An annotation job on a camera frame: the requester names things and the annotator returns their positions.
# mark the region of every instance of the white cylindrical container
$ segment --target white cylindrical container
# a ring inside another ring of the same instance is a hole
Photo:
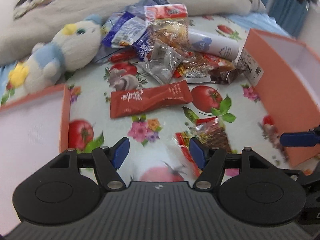
[[[229,61],[235,60],[239,53],[237,41],[192,28],[189,28],[189,42],[194,51],[212,54]]]

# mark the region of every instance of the white plush toy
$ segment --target white plush toy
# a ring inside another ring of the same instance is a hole
[[[54,85],[65,71],[86,66],[100,47],[101,22],[100,16],[91,15],[65,25],[48,44],[38,43],[29,59],[10,71],[10,85],[23,86],[26,94],[34,93]]]

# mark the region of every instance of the blue ear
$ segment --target blue ear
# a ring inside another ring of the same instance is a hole
[[[87,18],[84,19],[84,21],[92,21],[98,25],[102,24],[102,18],[97,14],[89,15]]]

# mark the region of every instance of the snack bag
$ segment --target snack bag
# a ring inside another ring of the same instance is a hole
[[[106,47],[112,48],[131,46],[145,33],[146,29],[144,20],[125,12],[102,40],[102,43]]]
[[[192,102],[187,82],[139,90],[120,90],[111,93],[110,118],[135,115],[167,106]]]
[[[168,4],[169,2],[167,0],[140,0],[139,2],[128,5],[122,8],[119,12],[113,13],[109,19],[106,21],[106,23],[102,26],[102,34],[105,37],[108,32],[112,29],[112,27],[116,24],[116,22],[120,19],[120,17],[127,11],[141,19],[145,19],[144,14],[144,6],[146,5],[157,5],[157,4]],[[145,52],[145,50],[150,50],[152,48],[151,41],[148,41],[147,32],[145,32],[142,37],[137,41],[139,44],[135,46],[135,49],[139,47],[139,45],[142,45],[140,49],[140,55],[139,59],[143,61],[148,53]],[[97,53],[97,55],[94,57],[93,62],[94,63],[106,63],[108,61],[108,58],[119,48],[111,48],[106,47],[103,44],[100,46],[100,49]]]
[[[148,35],[177,49],[189,48],[188,12],[184,4],[145,6]]]
[[[107,35],[107,33],[112,29],[112,27],[116,24],[116,22],[120,19],[120,17],[125,12],[129,12],[144,20],[145,19],[144,6],[161,5],[161,4],[168,4],[168,3],[169,2],[167,0],[140,0],[139,2],[133,5],[125,6],[119,12],[115,12],[111,14],[111,16],[108,18],[108,20],[102,27],[104,34]]]
[[[200,52],[194,52],[176,69],[174,77],[184,76],[187,83],[211,82],[216,84],[230,84],[243,70],[223,58]]]
[[[200,123],[199,125],[189,127],[189,131],[186,130],[184,132],[175,133],[175,136],[173,137],[173,141],[180,147],[184,157],[192,167],[193,174],[197,177],[200,175],[201,171],[189,152],[189,143],[192,137],[196,137],[205,147],[219,147],[226,150],[228,153],[232,153],[228,137],[219,124],[218,117],[198,120]]]
[[[183,60],[178,52],[160,40],[156,40],[149,62],[140,62],[138,65],[149,73],[160,84],[170,82],[174,71]]]

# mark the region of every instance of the pink flower print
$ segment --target pink flower print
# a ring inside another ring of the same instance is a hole
[[[254,91],[253,87],[249,87],[248,85],[242,85],[243,96],[245,98],[249,98],[251,101],[255,103],[260,101],[259,95],[256,91]]]
[[[147,122],[132,122],[131,129],[128,132],[128,136],[135,139],[137,142],[142,143],[148,134]]]

